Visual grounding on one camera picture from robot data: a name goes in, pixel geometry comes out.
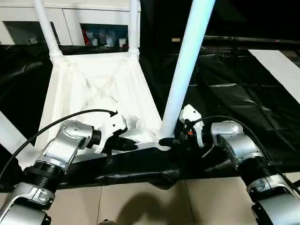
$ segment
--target black fabric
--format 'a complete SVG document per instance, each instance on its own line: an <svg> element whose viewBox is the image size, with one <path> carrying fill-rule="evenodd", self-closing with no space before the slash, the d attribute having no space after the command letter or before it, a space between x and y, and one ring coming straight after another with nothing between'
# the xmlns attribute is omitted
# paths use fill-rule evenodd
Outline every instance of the black fabric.
<svg viewBox="0 0 300 225"><path fill-rule="evenodd" d="M104 53L110 48L61 46L64 54ZM52 64L45 46L0 46L0 110L24 134L38 131ZM160 115L164 113L178 54L141 51L140 64ZM184 105L202 116L232 116L248 125L283 172L300 170L300 105L247 50L204 47ZM73 164L59 188L150 182L169 188L177 180L236 176L224 151L202 158L199 149L146 149ZM1 149L0 167L10 154ZM6 173L2 191L22 179L17 166Z"/></svg>

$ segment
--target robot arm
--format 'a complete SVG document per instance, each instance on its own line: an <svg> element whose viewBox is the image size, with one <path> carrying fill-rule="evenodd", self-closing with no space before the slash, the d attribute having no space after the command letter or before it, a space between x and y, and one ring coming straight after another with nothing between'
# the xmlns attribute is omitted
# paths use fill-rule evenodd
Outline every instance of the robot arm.
<svg viewBox="0 0 300 225"><path fill-rule="evenodd" d="M111 136L126 130L120 114L112 116L99 130L76 120L65 121L34 165L24 170L24 182L17 184L0 210L0 225L49 225L51 218L44 211L53 203L77 150L94 144L102 150Z"/></svg>
<svg viewBox="0 0 300 225"><path fill-rule="evenodd" d="M205 145L210 136L215 146L223 148L232 165L246 184L253 201L252 212L259 225L300 224L300 199L297 193L268 162L261 149L243 132L241 124L234 121L212 123L205 127L202 122L191 123L201 115L191 105L180 113L183 130L174 138L160 140L161 145L180 145L183 148Z"/></svg>
<svg viewBox="0 0 300 225"><path fill-rule="evenodd" d="M254 202L252 212L260 225L300 223L300 199L283 177L270 166L243 127L233 121L213 123L211 136L223 147L247 186Z"/></svg>

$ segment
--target shelf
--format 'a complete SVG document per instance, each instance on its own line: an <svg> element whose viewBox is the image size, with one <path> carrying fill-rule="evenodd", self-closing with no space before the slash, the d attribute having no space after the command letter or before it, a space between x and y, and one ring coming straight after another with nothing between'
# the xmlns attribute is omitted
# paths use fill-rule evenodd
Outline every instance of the shelf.
<svg viewBox="0 0 300 225"><path fill-rule="evenodd" d="M46 8L129 11L129 0L43 0ZM34 7L33 0L0 0L0 7Z"/></svg>

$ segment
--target white metal frame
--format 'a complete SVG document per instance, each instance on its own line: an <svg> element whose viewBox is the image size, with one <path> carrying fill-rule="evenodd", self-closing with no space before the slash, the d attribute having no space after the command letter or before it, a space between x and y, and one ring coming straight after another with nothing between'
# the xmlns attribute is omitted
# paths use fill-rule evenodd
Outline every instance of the white metal frame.
<svg viewBox="0 0 300 225"><path fill-rule="evenodd" d="M53 22L61 45L72 45L68 27L61 8L45 9L47 18ZM3 45L14 45L4 21L36 21L38 16L34 8L27 7L0 7L0 42Z"/></svg>
<svg viewBox="0 0 300 225"><path fill-rule="evenodd" d="M34 2L37 15L40 20L40 24L49 47L50 59L54 64L58 63L57 65L59 65L60 60L63 60L64 56L62 55L55 41L53 31L47 19L45 7L43 5L42 0L34 0ZM196 58L198 56L202 44L202 40L206 31L206 27L208 25L214 2L215 0L193 0L163 118L162 127L160 130L160 134L156 134L157 138L173 136L174 127L180 114L183 99L188 88L189 80L191 78L191 74L195 66ZM129 51L127 56L138 58L139 50L137 47L139 33L139 15L137 9L138 0L130 0ZM8 124L10 122L6 119L2 122L2 124L5 123ZM16 136L22 136L22 134L16 128L11 129L11 134ZM157 146L158 140L155 141L155 143L151 142L149 144L141 144L145 146ZM162 148L162 146L160 146L159 149L168 150L168 148Z"/></svg>

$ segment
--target white strip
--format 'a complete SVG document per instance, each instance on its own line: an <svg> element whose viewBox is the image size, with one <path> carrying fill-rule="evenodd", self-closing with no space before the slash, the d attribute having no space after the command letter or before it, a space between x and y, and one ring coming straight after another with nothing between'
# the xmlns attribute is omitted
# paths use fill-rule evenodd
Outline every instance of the white strip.
<svg viewBox="0 0 300 225"><path fill-rule="evenodd" d="M0 112L0 143L3 147L13 154L26 141L27 139L21 132ZM31 144L28 144L16 158L24 169L33 165L38 155L39 152Z"/></svg>
<svg viewBox="0 0 300 225"><path fill-rule="evenodd" d="M300 103L300 68L278 50L249 50Z"/></svg>

